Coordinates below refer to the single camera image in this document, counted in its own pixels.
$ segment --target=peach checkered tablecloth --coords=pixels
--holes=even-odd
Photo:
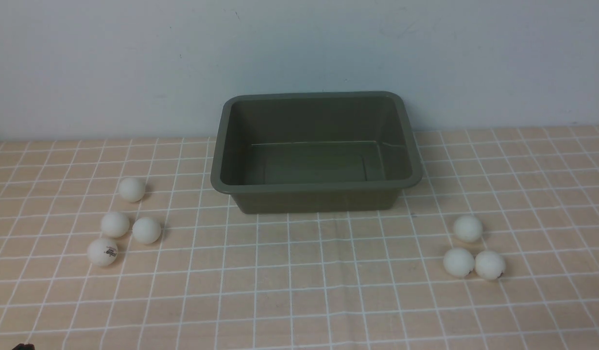
[[[415,136],[395,208],[258,216],[211,188],[212,138],[0,142],[0,350],[599,349],[599,126]],[[162,239],[91,266],[110,210]],[[448,234],[468,212],[482,242]],[[451,246],[508,271],[453,279]]]

